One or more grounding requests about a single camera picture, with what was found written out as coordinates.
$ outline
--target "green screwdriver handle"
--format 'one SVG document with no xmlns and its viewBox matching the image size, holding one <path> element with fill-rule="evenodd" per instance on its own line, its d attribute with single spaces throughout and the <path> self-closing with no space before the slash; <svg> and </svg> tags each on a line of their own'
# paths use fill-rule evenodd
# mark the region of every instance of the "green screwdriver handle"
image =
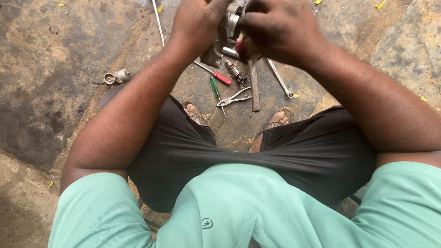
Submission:
<svg viewBox="0 0 441 248">
<path fill-rule="evenodd" d="M 213 76 L 210 77 L 210 84 L 211 84 L 211 87 L 212 87 L 213 90 L 214 90 L 214 93 L 216 94 L 216 97 L 217 97 L 217 98 L 220 97 L 221 94 L 219 93 L 219 90 L 217 89 L 216 80 L 214 79 Z"/>
</svg>

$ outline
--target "dry leaf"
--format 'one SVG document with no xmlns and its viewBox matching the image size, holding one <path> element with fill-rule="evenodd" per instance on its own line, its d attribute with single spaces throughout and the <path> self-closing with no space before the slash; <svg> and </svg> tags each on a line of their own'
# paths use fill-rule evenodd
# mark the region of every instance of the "dry leaf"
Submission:
<svg viewBox="0 0 441 248">
<path fill-rule="evenodd" d="M 383 7 L 383 4 L 385 3 L 385 1 L 386 1 L 386 0 L 383 0 L 383 1 L 381 2 L 381 4 L 380 4 L 380 5 L 376 5 L 375 7 L 377 7 L 377 9 L 379 9 L 379 8 Z"/>
</svg>

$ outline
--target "black shorts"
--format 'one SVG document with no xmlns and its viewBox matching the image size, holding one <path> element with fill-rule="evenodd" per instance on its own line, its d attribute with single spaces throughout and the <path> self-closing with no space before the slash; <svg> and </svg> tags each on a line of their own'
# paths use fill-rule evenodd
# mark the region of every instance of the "black shorts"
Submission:
<svg viewBox="0 0 441 248">
<path fill-rule="evenodd" d="M 106 92 L 101 108 L 124 86 Z M 342 106 L 265 130 L 260 152 L 243 153 L 216 147 L 211 129 L 191 120 L 169 96 L 127 173 L 143 202 L 160 213 L 173 209 L 192 178 L 219 163 L 270 167 L 290 185 L 335 207 L 369 182 L 376 157 L 376 150 Z"/>
</svg>

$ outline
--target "hand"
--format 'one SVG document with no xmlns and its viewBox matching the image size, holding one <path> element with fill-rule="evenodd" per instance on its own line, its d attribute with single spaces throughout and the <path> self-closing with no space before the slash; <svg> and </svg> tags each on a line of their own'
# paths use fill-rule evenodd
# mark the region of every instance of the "hand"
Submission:
<svg viewBox="0 0 441 248">
<path fill-rule="evenodd" d="M 172 47 L 189 61 L 195 60 L 213 43 L 217 27 L 232 0 L 182 0 L 173 19 L 166 47 Z"/>
<path fill-rule="evenodd" d="M 309 69 L 327 52 L 311 8 L 303 0 L 251 0 L 238 27 L 263 56 Z M 245 46 L 250 40 L 245 39 Z"/>
</svg>

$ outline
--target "mint green shirt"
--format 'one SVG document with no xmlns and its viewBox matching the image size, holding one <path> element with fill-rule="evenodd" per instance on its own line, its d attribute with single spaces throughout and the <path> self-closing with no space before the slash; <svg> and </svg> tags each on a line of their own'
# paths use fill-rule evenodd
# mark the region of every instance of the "mint green shirt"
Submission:
<svg viewBox="0 0 441 248">
<path fill-rule="evenodd" d="M 96 173 L 61 195 L 50 248 L 441 247 L 441 169 L 395 162 L 375 171 L 349 220 L 269 168 L 220 164 L 192 179 L 157 240 L 127 182 Z"/>
</svg>

